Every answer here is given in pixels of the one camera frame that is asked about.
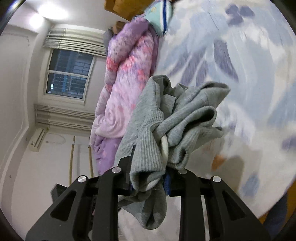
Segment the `grey sweatpants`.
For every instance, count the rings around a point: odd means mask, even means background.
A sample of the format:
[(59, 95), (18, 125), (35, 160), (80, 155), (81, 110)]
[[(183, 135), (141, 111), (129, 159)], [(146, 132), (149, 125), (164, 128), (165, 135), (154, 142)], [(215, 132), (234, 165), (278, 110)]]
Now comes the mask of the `grey sweatpants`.
[(166, 216), (166, 168), (184, 169), (193, 151), (222, 137), (222, 128), (214, 126), (216, 109), (229, 92), (220, 82), (171, 87), (165, 75), (149, 78), (115, 155), (116, 164), (132, 159), (132, 194), (120, 196), (118, 204), (143, 228), (158, 228)]

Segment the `wooden pole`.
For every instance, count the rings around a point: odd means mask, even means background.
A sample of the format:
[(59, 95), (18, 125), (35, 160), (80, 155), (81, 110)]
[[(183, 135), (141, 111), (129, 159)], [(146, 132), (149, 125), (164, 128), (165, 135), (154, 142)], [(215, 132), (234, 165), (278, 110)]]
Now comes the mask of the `wooden pole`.
[(72, 170), (73, 170), (73, 155), (74, 155), (74, 147), (75, 147), (76, 137), (73, 137), (73, 143), (71, 146), (71, 154), (70, 154), (70, 163), (69, 163), (69, 185), (72, 183)]

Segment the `white air conditioner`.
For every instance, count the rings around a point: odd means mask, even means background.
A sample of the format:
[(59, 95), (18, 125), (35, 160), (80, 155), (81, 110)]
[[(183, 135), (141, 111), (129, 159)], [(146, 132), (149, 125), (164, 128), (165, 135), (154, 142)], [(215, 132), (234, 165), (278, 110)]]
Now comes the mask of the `white air conditioner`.
[(47, 132), (48, 128), (37, 128), (29, 141), (29, 150), (32, 152), (38, 152)]

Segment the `window with bars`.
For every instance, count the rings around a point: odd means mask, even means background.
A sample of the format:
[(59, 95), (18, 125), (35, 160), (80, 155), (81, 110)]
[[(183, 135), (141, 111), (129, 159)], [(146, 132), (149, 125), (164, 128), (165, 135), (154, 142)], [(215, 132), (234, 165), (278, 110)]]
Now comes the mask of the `window with bars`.
[(87, 53), (62, 49), (52, 50), (44, 93), (83, 101), (94, 60), (95, 57)]

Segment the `pink floral quilt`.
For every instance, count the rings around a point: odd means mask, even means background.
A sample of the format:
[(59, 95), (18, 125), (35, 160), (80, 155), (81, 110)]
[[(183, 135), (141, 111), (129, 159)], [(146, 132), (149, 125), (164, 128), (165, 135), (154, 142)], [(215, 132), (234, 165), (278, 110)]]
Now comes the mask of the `pink floral quilt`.
[(104, 87), (95, 109), (90, 145), (125, 134), (138, 97), (156, 68), (159, 40), (143, 17), (124, 25), (108, 45)]

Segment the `grey striped curtain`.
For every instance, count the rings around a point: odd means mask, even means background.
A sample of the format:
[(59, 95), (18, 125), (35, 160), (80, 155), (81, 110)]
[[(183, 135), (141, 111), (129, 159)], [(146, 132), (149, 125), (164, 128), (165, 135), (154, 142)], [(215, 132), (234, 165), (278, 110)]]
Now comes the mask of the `grey striped curtain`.
[(46, 36), (43, 46), (100, 57), (107, 55), (103, 34), (86, 30), (52, 28)]

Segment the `white blue floral bedsheet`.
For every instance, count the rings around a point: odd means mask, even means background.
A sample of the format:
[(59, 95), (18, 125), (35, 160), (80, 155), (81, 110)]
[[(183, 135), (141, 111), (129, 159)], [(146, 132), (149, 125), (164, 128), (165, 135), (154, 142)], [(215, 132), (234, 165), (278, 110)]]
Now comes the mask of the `white blue floral bedsheet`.
[(295, 34), (281, 11), (271, 1), (178, 1), (156, 73), (230, 87), (215, 122), (225, 136), (188, 167), (221, 175), (275, 237), (295, 180)]

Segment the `yellow wooden headboard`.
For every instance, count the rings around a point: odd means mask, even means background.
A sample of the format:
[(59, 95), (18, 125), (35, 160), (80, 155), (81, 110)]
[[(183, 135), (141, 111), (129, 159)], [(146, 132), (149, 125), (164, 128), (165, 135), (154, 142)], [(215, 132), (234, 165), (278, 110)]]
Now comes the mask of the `yellow wooden headboard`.
[(152, 0), (105, 0), (104, 9), (131, 21), (136, 16), (144, 16), (144, 11), (158, 2)]

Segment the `teal blue striped pillow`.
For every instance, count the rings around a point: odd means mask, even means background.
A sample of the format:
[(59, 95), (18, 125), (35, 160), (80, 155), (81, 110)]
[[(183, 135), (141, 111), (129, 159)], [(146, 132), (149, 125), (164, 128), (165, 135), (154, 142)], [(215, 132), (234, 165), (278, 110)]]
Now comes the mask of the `teal blue striped pillow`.
[(157, 35), (165, 35), (172, 17), (172, 2), (167, 0), (156, 0), (152, 2), (143, 13), (143, 17), (154, 27)]

